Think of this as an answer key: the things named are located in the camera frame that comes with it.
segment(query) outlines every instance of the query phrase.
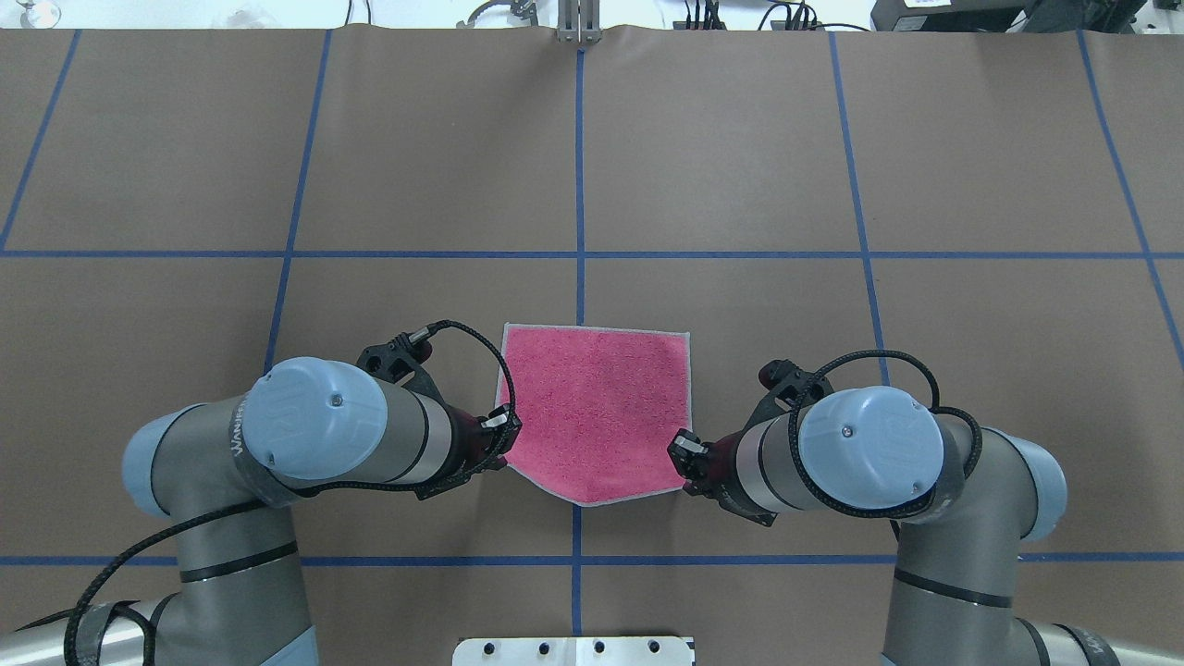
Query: pink towel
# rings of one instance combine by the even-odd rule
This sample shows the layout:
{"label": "pink towel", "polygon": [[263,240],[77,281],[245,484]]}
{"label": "pink towel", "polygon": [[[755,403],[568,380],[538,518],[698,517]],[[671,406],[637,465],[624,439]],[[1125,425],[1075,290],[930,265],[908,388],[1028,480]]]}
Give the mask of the pink towel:
{"label": "pink towel", "polygon": [[502,352],[522,418],[510,467],[580,506],[682,487],[665,449],[690,428],[689,333],[507,324]]}

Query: blue tape grid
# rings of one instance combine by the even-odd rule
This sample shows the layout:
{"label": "blue tape grid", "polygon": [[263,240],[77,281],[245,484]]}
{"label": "blue tape grid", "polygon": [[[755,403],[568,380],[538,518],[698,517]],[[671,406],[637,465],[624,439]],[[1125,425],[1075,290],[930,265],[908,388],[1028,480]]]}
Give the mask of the blue tape grid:
{"label": "blue tape grid", "polygon": [[[868,230],[863,216],[863,204],[860,196],[858,174],[855,152],[851,142],[851,129],[843,90],[842,68],[838,45],[835,34],[829,34],[835,92],[843,134],[843,148],[847,155],[848,178],[851,190],[851,204],[858,232],[858,251],[592,251],[585,246],[584,233],[584,72],[585,51],[575,53],[575,251],[416,251],[416,250],[296,250],[296,235],[300,229],[301,205],[304,186],[308,179],[309,162],[316,135],[317,115],[324,88],[326,70],[333,41],[332,31],[326,31],[322,46],[320,70],[313,104],[309,114],[308,133],[304,152],[301,159],[296,196],[292,201],[291,222],[288,243],[283,250],[8,250],[6,244],[17,220],[20,203],[28,179],[37,162],[37,155],[50,128],[53,111],[57,108],[62,89],[65,85],[70,66],[73,62],[82,31],[75,31],[66,57],[53,92],[46,105],[41,123],[38,127],[33,146],[18,182],[12,205],[0,231],[0,258],[283,258],[279,284],[276,292],[276,303],[272,314],[271,329],[268,339],[264,371],[275,360],[276,340],[283,318],[283,306],[287,295],[288,277],[292,260],[296,258],[514,258],[514,260],[574,260],[577,306],[575,322],[584,325],[585,319],[585,264],[587,260],[851,260],[860,261],[863,267],[864,282],[868,292],[868,308],[876,346],[883,348],[883,327],[880,321],[880,305],[875,290],[873,261],[887,260],[1063,260],[1063,261],[1143,261],[1147,265],[1151,282],[1159,300],[1164,320],[1176,348],[1180,367],[1184,369],[1184,346],[1169,306],[1157,261],[1184,260],[1184,252],[1154,252],[1147,242],[1138,207],[1131,193],[1126,172],[1119,158],[1109,130],[1109,123],[1102,107],[1101,96],[1089,58],[1085,34],[1077,32],[1082,65],[1093,96],[1099,124],[1106,147],[1114,165],[1115,175],[1122,190],[1122,196],[1131,213],[1135,235],[1139,238],[1138,252],[977,252],[977,251],[876,251],[870,248]],[[881,374],[888,383],[888,370],[881,364]],[[0,556],[0,566],[102,566],[110,561],[105,556]],[[1036,552],[1019,556],[1022,563],[1135,563],[1135,562],[1184,562],[1184,552]],[[890,565],[895,562],[893,555],[751,555],[751,556],[588,556],[583,549],[583,513],[579,506],[572,507],[572,552],[570,556],[495,556],[495,557],[304,557],[305,566],[565,566],[571,568],[572,576],[572,633],[581,635],[581,574],[584,566],[818,566],[818,565]],[[175,557],[141,556],[131,559],[131,566],[176,566]]]}

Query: wire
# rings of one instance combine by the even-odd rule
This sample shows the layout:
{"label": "wire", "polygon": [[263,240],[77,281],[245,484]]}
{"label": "wire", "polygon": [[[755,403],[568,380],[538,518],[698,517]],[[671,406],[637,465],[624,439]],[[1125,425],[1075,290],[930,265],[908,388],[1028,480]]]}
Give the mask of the wire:
{"label": "wire", "polygon": [[785,7],[785,20],[786,21],[790,20],[790,12],[792,11],[792,9],[790,9],[790,4],[789,2],[774,2],[772,7],[770,7],[767,11],[765,11],[765,15],[760,18],[760,25],[757,26],[757,32],[760,32],[760,30],[765,27],[765,21],[768,20],[768,14],[772,14],[773,9],[776,9],[778,7]]}
{"label": "wire", "polygon": [[871,32],[870,30],[855,24],[816,24],[807,27],[806,30],[818,30],[819,27],[854,27],[855,30],[862,30],[863,32]]}
{"label": "wire", "polygon": [[70,614],[72,611],[73,611],[73,608],[67,608],[65,610],[58,610],[57,613],[54,613],[52,615],[46,615],[45,617],[41,617],[40,620],[33,620],[28,625],[25,625],[24,627],[17,629],[17,630],[18,632],[24,632],[25,629],[36,629],[38,627],[44,627],[46,625],[52,625],[52,623],[57,622],[58,620],[65,620],[66,617],[70,617]]}
{"label": "wire", "polygon": [[[427,325],[427,332],[430,335],[435,335],[436,333],[439,333],[445,328],[456,328],[462,333],[466,333],[469,337],[481,342],[482,346],[484,346],[487,350],[489,350],[490,353],[494,354],[494,358],[497,359],[498,367],[501,367],[502,370],[502,377],[504,377],[506,379],[506,393],[508,398],[506,403],[507,416],[510,420],[516,418],[517,395],[515,393],[514,390],[514,377],[510,376],[509,365],[506,364],[506,358],[502,356],[502,352],[498,351],[498,348],[493,342],[490,342],[489,339],[487,339],[484,335],[478,333],[476,329],[465,326],[464,324],[461,324],[459,321],[452,321],[451,319],[443,319],[440,321],[437,321],[436,324]],[[484,472],[495,462],[497,462],[497,459],[501,457],[501,454],[506,453],[504,448],[507,447],[507,444],[510,443],[508,438],[511,437],[513,434],[514,431],[509,428],[500,429],[495,435],[495,440],[490,442],[485,457],[481,459],[476,465],[474,465],[468,469],[465,469],[462,466],[461,469],[453,472],[451,475],[435,481],[425,481],[423,484],[414,484],[414,485],[378,484],[371,481],[330,481],[328,484],[321,484],[317,486],[310,486],[301,489],[294,488],[292,492],[303,498],[311,498],[323,493],[324,491],[333,491],[339,488],[352,488],[356,491],[382,491],[387,493],[392,492],[418,493],[418,492],[432,491],[435,488],[440,488],[440,487],[451,487],[452,485],[461,485],[466,482],[475,474]]]}
{"label": "wire", "polygon": [[[915,357],[907,354],[905,352],[897,352],[895,350],[866,350],[862,352],[851,352],[849,354],[841,356],[830,363],[823,365],[815,371],[813,374],[806,379],[805,385],[812,386],[821,382],[825,376],[834,371],[835,369],[847,365],[851,361],[866,359],[866,358],[895,358],[908,363],[915,367],[929,385],[931,393],[931,406],[929,412],[932,414],[945,414],[950,416],[955,416],[966,422],[971,431],[971,450],[970,455],[966,457],[966,462],[963,463],[963,476],[970,478],[971,473],[974,472],[974,467],[978,466],[978,460],[983,454],[983,429],[979,427],[978,421],[974,420],[969,412],[963,411],[952,406],[941,405],[941,392],[938,388],[938,379],[933,376],[933,372]],[[841,502],[835,498],[826,494],[817,484],[810,478],[809,472],[806,472],[805,466],[802,462],[802,454],[798,449],[798,416],[802,408],[805,405],[806,398],[810,396],[809,391],[803,391],[797,398],[790,403],[790,410],[786,412],[789,417],[789,435],[790,435],[790,455],[793,459],[793,467],[797,469],[798,475],[802,478],[803,485],[810,491],[815,498],[818,499],[825,506],[844,513],[847,515],[854,515],[856,518],[908,518],[916,515],[928,508],[929,500],[932,499],[933,491],[925,493],[924,495],[910,500],[900,506],[894,506],[889,508],[881,510],[862,510],[849,504]]]}
{"label": "wire", "polygon": [[773,2],[773,6],[765,11],[765,15],[760,18],[760,24],[757,26],[758,31],[765,27],[765,23],[768,21],[770,14],[772,14],[773,9],[778,7],[785,7],[785,30],[811,30],[810,26],[818,21],[818,12],[806,2],[778,1]]}
{"label": "wire", "polygon": [[117,604],[111,608],[111,614],[123,617],[124,620],[130,620],[144,635],[144,648],[143,648],[143,666],[155,666],[156,665],[156,627],[148,621],[139,610],[124,604]]}
{"label": "wire", "polygon": [[[98,576],[95,576],[95,579],[91,581],[89,585],[86,585],[86,590],[82,593],[81,597],[78,597],[78,603],[76,603],[73,609],[70,610],[70,616],[69,616],[70,619],[66,622],[65,636],[63,636],[62,641],[63,654],[65,655],[66,666],[81,666],[78,660],[78,626],[82,623],[82,616],[86,613],[86,609],[90,607],[90,602],[95,600],[95,595],[98,594],[98,590],[102,589],[102,587],[107,584],[107,581],[109,581],[111,576],[114,576],[115,572],[118,571],[121,566],[127,564],[129,559],[131,559],[136,555],[140,555],[144,550],[148,550],[149,547],[163,542],[165,539],[175,537],[176,534],[185,532],[186,530],[192,530],[193,527],[198,527],[200,525],[205,525],[206,523],[212,523],[221,518],[227,518],[230,515],[237,515],[239,513],[246,513],[249,511],[263,508],[264,506],[266,505],[263,504],[260,500],[251,500],[243,504],[227,506],[225,508],[219,508],[218,511],[211,511],[210,513],[204,513],[201,515],[198,515],[197,518],[191,518],[188,520],[185,520],[184,523],[178,523],[172,527],[161,530],[160,532],[156,532],[155,534],[148,537],[147,539],[137,543],[136,545],[129,547],[128,550],[116,556],[116,558],[112,559],[107,566],[104,566],[103,570],[99,571]],[[148,643],[149,643],[148,634],[144,634],[146,648]]]}

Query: light blue joint cap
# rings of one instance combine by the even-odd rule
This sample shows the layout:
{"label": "light blue joint cap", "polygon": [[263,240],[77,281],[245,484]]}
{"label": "light blue joint cap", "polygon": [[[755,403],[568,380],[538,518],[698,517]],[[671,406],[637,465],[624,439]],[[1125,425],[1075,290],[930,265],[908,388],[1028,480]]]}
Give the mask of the light blue joint cap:
{"label": "light blue joint cap", "polygon": [[156,495],[152,492],[152,463],[156,460],[156,448],[182,414],[204,404],[206,403],[192,404],[148,423],[131,435],[128,448],[123,449],[123,487],[131,495],[136,508],[148,515],[168,518],[168,513],[156,504]]}
{"label": "light blue joint cap", "polygon": [[806,412],[802,463],[828,495],[863,510],[900,506],[941,473],[941,430],[929,410],[892,386],[831,393]]}
{"label": "light blue joint cap", "polygon": [[347,363],[288,359],[246,395],[243,442],[264,467],[292,479],[340,476],[369,457],[386,431],[386,396]]}
{"label": "light blue joint cap", "polygon": [[318,666],[320,664],[321,658],[316,654],[316,627],[309,627],[260,666]]}
{"label": "light blue joint cap", "polygon": [[1006,440],[1019,457],[1024,459],[1028,472],[1036,485],[1036,520],[1032,529],[1019,540],[1037,542],[1053,533],[1056,524],[1069,507],[1069,485],[1064,481],[1064,472],[1053,454],[1036,443],[1019,437],[1012,437],[1002,430],[987,430]]}

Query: metal bracket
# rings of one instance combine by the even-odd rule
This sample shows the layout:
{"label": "metal bracket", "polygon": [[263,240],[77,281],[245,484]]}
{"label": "metal bracket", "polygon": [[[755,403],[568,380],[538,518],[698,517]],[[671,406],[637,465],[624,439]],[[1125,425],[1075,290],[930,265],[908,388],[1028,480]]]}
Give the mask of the metal bracket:
{"label": "metal bracket", "polygon": [[694,666],[695,639],[681,636],[469,639],[452,666]]}
{"label": "metal bracket", "polygon": [[559,0],[560,41],[600,41],[600,0]]}

